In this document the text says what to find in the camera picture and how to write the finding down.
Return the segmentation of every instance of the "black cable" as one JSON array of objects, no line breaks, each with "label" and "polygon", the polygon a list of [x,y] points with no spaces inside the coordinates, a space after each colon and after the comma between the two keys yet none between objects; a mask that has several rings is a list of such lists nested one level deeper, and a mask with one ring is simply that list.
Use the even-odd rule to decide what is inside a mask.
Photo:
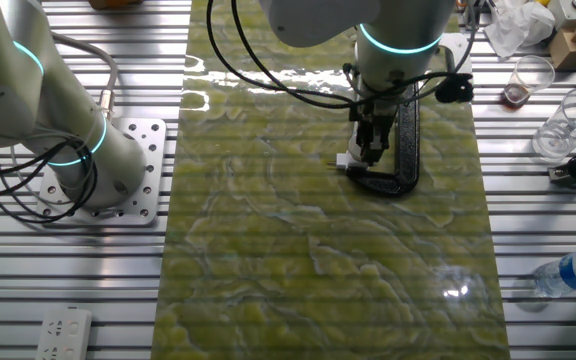
[{"label": "black cable", "polygon": [[[230,65],[228,63],[228,61],[223,57],[223,55],[221,54],[221,52],[220,52],[220,50],[216,44],[213,29],[212,29],[212,9],[214,6],[214,0],[208,0],[208,6],[207,6],[207,11],[206,11],[206,24],[207,24],[208,38],[210,40],[210,44],[213,48],[213,51],[215,52],[215,55],[217,55],[217,58],[221,61],[221,63],[230,72],[232,72],[234,75],[236,75],[237,77],[239,77],[243,81],[248,82],[249,84],[252,84],[252,85],[267,89],[267,90],[288,92],[290,95],[298,98],[299,100],[305,101],[306,103],[314,105],[314,106],[323,107],[323,108],[327,108],[327,109],[349,109],[349,108],[353,108],[353,107],[357,107],[360,105],[364,105],[364,104],[373,102],[375,100],[379,100],[381,98],[385,98],[389,95],[392,95],[393,93],[397,93],[397,92],[401,91],[402,89],[405,89],[407,86],[412,85],[418,81],[430,80],[430,79],[437,78],[437,77],[459,76],[459,74],[457,74],[455,72],[436,72],[436,73],[424,74],[424,75],[417,76],[417,77],[412,78],[412,79],[408,79],[404,82],[398,83],[386,91],[375,94],[375,95],[373,95],[367,99],[362,99],[361,101],[358,101],[358,102],[353,102],[352,100],[350,100],[348,98],[341,97],[339,95],[324,94],[324,93],[319,93],[316,91],[309,91],[309,90],[288,89],[278,79],[276,79],[274,76],[272,76],[270,71],[268,71],[268,69],[261,63],[261,61],[259,61],[258,57],[255,55],[254,51],[250,47],[250,44],[248,43],[248,41],[245,37],[245,33],[243,32],[243,28],[241,26],[241,21],[239,19],[239,15],[237,13],[236,0],[232,0],[232,4],[233,4],[233,17],[235,19],[235,24],[237,25],[237,31],[240,35],[242,43],[244,44],[244,47],[246,48],[246,51],[248,52],[248,55],[255,62],[255,64],[257,64],[257,66],[260,68],[260,70],[263,71],[264,74],[266,74],[273,82],[278,84],[278,86],[267,85],[267,84],[261,83],[259,81],[255,81],[255,80],[252,80],[250,78],[247,78],[243,74],[239,73],[236,69],[234,69],[232,67],[232,65]],[[406,103],[421,99],[423,97],[430,95],[432,92],[434,92],[434,90],[435,89],[433,89],[427,93],[424,93],[422,95],[418,95],[418,96],[415,96],[415,97],[412,97],[409,99],[400,99],[396,103],[394,103],[393,105],[406,104]],[[315,95],[315,96],[322,96],[322,97],[327,97],[327,98],[335,98],[335,99],[345,101],[346,104],[321,103],[321,102],[317,102],[317,101],[299,96],[299,94]]]},{"label": "black cable", "polygon": [[[266,76],[272,82],[277,84],[277,86],[280,89],[282,89],[283,91],[285,91],[286,93],[290,94],[291,96],[293,96],[294,98],[296,98],[298,100],[301,100],[305,103],[308,103],[308,104],[314,105],[314,106],[318,106],[318,107],[337,108],[337,105],[322,103],[322,102],[314,101],[314,100],[309,99],[307,97],[301,96],[297,91],[288,89],[288,87],[286,85],[284,85],[279,79],[277,79],[275,76],[273,76],[272,73],[264,66],[264,64],[261,62],[261,60],[259,60],[259,58],[255,54],[254,50],[250,46],[248,39],[246,38],[246,34],[244,32],[243,26],[241,25],[241,19],[239,18],[239,11],[237,10],[237,0],[231,0],[231,7],[232,7],[232,16],[233,16],[233,19],[235,20],[235,27],[237,28],[237,33],[239,33],[239,39],[241,40],[241,43],[244,45],[244,48],[246,48],[246,52],[248,52],[248,56],[250,56],[250,59],[252,59],[252,61],[257,65],[259,70],[261,70],[264,74],[266,74]],[[345,101],[346,103],[353,103],[352,99],[349,99],[346,97],[342,97],[342,98],[343,98],[343,101]]]},{"label": "black cable", "polygon": [[[65,218],[66,216],[72,216],[75,211],[77,211],[78,209],[80,209],[83,205],[85,205],[88,200],[90,200],[91,196],[93,195],[95,189],[97,188],[97,181],[98,181],[98,172],[97,172],[97,167],[94,164],[94,161],[92,160],[92,153],[90,152],[90,150],[88,149],[88,147],[81,147],[80,143],[73,143],[70,144],[70,146],[73,147],[73,149],[75,149],[75,151],[77,151],[77,154],[79,155],[80,159],[81,159],[81,164],[82,167],[84,168],[84,170],[87,171],[92,171],[92,178],[89,178],[88,180],[86,180],[86,183],[83,185],[84,186],[84,191],[81,191],[81,193],[79,194],[79,196],[77,197],[77,200],[73,203],[73,205],[70,207],[70,209],[68,209],[66,212],[64,212],[61,215],[55,215],[55,216],[47,216],[47,215],[43,215],[43,214],[39,214],[35,211],[33,211],[32,209],[28,208],[25,204],[23,204],[23,202],[21,201],[21,199],[19,199],[14,192],[11,193],[12,197],[15,199],[15,201],[22,207],[24,208],[26,211],[28,211],[31,215],[34,215],[36,217],[39,217],[41,220],[35,220],[35,219],[27,219],[27,218],[23,218],[15,213],[13,213],[12,211],[10,211],[8,208],[6,208],[6,206],[0,201],[0,208],[1,210],[8,216],[20,221],[20,222],[24,222],[24,223],[29,223],[29,224],[48,224],[48,223],[53,223],[56,221],[59,221],[63,218]],[[7,189],[12,189],[8,186],[7,182],[5,181],[5,179],[3,178],[3,175],[1,175],[2,177],[2,182],[4,183],[4,186]]]},{"label": "black cable", "polygon": [[[73,149],[75,149],[76,151],[78,151],[78,155],[79,157],[82,159],[81,164],[82,167],[84,168],[84,171],[86,171],[86,174],[93,171],[93,166],[94,166],[94,161],[90,161],[90,159],[92,159],[92,153],[90,153],[90,150],[87,147],[84,147],[82,149],[77,149],[73,146]],[[1,182],[4,185],[4,187],[6,189],[9,189],[10,186],[8,185],[8,181],[6,180],[4,175],[0,176]],[[17,218],[15,217],[15,219],[19,220],[19,221],[24,221],[24,222],[29,222],[29,223],[52,223],[52,222],[56,222],[59,221],[61,219],[63,219],[64,217],[70,215],[70,214],[74,214],[75,211],[77,211],[78,209],[80,209],[87,201],[87,199],[89,198],[89,196],[87,195],[88,193],[92,193],[94,191],[94,187],[90,188],[89,187],[89,182],[86,181],[83,184],[83,190],[81,191],[80,195],[77,197],[77,199],[73,202],[73,205],[64,213],[61,215],[44,215],[44,214],[40,214],[37,213],[36,211],[30,209],[26,204],[23,203],[23,201],[21,201],[21,199],[19,199],[19,197],[13,192],[10,195],[12,196],[12,198],[17,202],[17,204],[19,206],[21,206],[24,210],[26,210],[29,214],[36,216],[38,218],[47,220],[29,220],[29,219],[25,219],[25,218]],[[0,203],[0,208],[6,212],[8,209]]]},{"label": "black cable", "polygon": [[[215,55],[217,56],[219,61],[226,67],[226,69],[228,69],[228,71],[230,71],[235,76],[237,76],[241,80],[243,80],[243,81],[245,81],[251,85],[260,87],[262,89],[271,90],[271,91],[286,91],[285,86],[284,87],[277,87],[277,86],[267,85],[267,84],[264,84],[262,82],[259,82],[259,81],[256,81],[256,80],[253,80],[253,79],[246,77],[245,75],[243,75],[239,71],[237,71],[234,67],[232,67],[232,65],[230,65],[230,63],[224,58],[224,56],[221,53],[221,50],[219,50],[219,46],[217,46],[217,42],[215,40],[215,35],[213,33],[213,28],[212,28],[213,5],[214,5],[214,0],[208,0],[208,6],[207,6],[207,10],[206,10],[206,24],[207,24],[206,28],[208,31],[208,40],[210,41],[210,45],[212,46],[213,52],[215,53]],[[299,89],[294,89],[294,90],[289,89],[289,91],[293,91],[293,92],[298,93],[298,94],[320,96],[320,97],[337,99],[337,100],[352,103],[351,99],[348,99],[348,98],[340,96],[340,95],[335,95],[335,94],[325,94],[325,93],[321,93],[321,92],[317,92],[317,91],[299,90]]]},{"label": "black cable", "polygon": [[[45,167],[48,165],[48,163],[50,162],[50,160],[51,160],[52,158],[54,158],[54,157],[59,153],[59,151],[61,151],[61,149],[63,149],[65,146],[69,146],[69,145],[71,145],[71,144],[73,144],[73,143],[75,143],[75,140],[72,140],[72,139],[71,139],[71,140],[64,141],[64,142],[56,145],[55,147],[53,147],[51,150],[48,150],[46,153],[40,155],[38,158],[41,158],[41,159],[42,159],[42,160],[41,160],[41,164],[39,164],[39,166],[37,166],[37,168],[36,168],[32,173],[30,173],[30,175],[28,176],[28,178],[26,178],[24,181],[21,181],[19,184],[11,187],[10,189],[6,189],[6,190],[0,191],[0,196],[10,195],[11,193],[13,193],[13,192],[21,189],[22,187],[26,186],[28,183],[30,183],[30,181],[32,181],[32,179],[33,179],[34,177],[36,177],[36,176],[41,172],[41,170],[43,170],[43,168],[45,168]],[[11,172],[11,169],[14,169],[14,168],[9,168],[9,169],[5,169],[5,170],[3,170],[3,171],[0,171],[0,175],[4,175],[4,174],[10,173],[10,172]]]},{"label": "black cable", "polygon": [[36,158],[32,159],[31,161],[29,161],[27,163],[24,163],[24,164],[21,164],[19,166],[15,166],[15,167],[4,169],[4,170],[0,171],[0,175],[12,174],[14,172],[29,168],[29,167],[37,164],[38,162],[43,161],[47,158],[53,158],[55,155],[57,155],[61,150],[63,150],[68,145],[69,145],[68,142],[59,143],[59,144],[53,146],[50,150],[37,156]]}]

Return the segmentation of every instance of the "glowing blue ring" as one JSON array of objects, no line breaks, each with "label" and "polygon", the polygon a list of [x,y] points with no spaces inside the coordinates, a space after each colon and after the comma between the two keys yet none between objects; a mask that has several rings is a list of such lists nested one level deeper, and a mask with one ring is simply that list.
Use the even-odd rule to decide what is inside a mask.
[{"label": "glowing blue ring", "polygon": [[13,44],[15,44],[15,47],[19,51],[28,55],[28,57],[30,57],[37,64],[37,66],[39,66],[39,70],[41,70],[41,76],[43,76],[44,75],[44,66],[41,65],[41,61],[39,61],[39,58],[37,56],[35,56],[35,54],[33,54],[32,51],[28,50],[25,46],[21,45],[20,43],[13,41]]},{"label": "glowing blue ring", "polygon": [[[106,131],[108,130],[108,124],[106,121],[106,117],[104,116],[104,132],[101,134],[101,138],[99,139],[99,142],[97,143],[97,145],[95,145],[95,147],[90,150],[91,154],[94,154],[95,151],[99,150],[99,148],[101,147],[101,144],[103,144],[104,139],[106,138]],[[86,157],[71,161],[69,163],[48,163],[48,165],[50,166],[71,166],[71,165],[76,165],[79,164],[81,162],[82,159],[85,159]]]},{"label": "glowing blue ring", "polygon": [[411,55],[411,54],[418,54],[420,52],[424,52],[432,47],[434,47],[435,45],[437,45],[439,43],[439,41],[441,40],[441,36],[439,36],[439,38],[435,41],[433,41],[432,43],[424,46],[424,47],[420,47],[417,49],[397,49],[397,48],[393,48],[390,46],[386,46],[382,43],[380,43],[379,41],[377,41],[374,37],[370,36],[370,34],[368,34],[368,31],[366,31],[366,28],[364,27],[363,24],[360,24],[359,27],[361,28],[361,31],[364,33],[364,36],[366,37],[366,39],[368,39],[368,41],[370,41],[373,45],[375,45],[376,47],[380,48],[383,51],[387,51],[389,53],[393,53],[393,54],[399,54],[399,55]]}]

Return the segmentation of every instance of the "metal bracket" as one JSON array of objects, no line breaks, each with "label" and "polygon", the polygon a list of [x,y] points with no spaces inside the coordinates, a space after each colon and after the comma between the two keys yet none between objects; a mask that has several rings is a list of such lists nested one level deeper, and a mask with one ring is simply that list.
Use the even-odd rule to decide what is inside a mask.
[{"label": "metal bracket", "polygon": [[[409,87],[404,97],[412,97],[417,86]],[[395,143],[395,172],[373,172],[348,167],[346,175],[354,182],[378,193],[390,196],[404,195],[417,186],[419,181],[420,114],[419,101],[401,106],[397,114]]]},{"label": "metal bracket", "polygon": [[[147,168],[144,170],[145,176],[139,190],[114,208],[102,211],[79,209],[74,216],[47,224],[46,227],[148,227],[156,220],[166,145],[166,123],[160,119],[119,118],[113,119],[113,125],[135,138],[144,150]],[[55,174],[50,169],[44,173],[41,197],[53,202],[66,203],[70,200],[61,190]],[[70,205],[47,205],[40,202],[37,205],[37,212],[43,213],[48,210],[52,214],[63,214],[69,207]]]}]

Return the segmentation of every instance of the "plastic water bottle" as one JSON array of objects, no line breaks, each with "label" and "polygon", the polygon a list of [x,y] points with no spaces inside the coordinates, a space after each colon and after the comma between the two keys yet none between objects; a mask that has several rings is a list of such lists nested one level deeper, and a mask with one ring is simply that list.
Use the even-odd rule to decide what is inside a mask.
[{"label": "plastic water bottle", "polygon": [[542,297],[560,297],[576,290],[576,252],[560,261],[542,265],[534,272],[535,292]]}]

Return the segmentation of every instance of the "brown liquid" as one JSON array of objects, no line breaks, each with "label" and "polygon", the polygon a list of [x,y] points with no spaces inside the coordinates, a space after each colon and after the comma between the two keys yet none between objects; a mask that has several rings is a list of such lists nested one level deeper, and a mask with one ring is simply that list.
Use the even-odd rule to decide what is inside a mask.
[{"label": "brown liquid", "polygon": [[507,85],[504,89],[504,93],[501,96],[502,104],[506,105],[511,109],[519,109],[528,102],[529,92],[525,87],[517,84]]}]

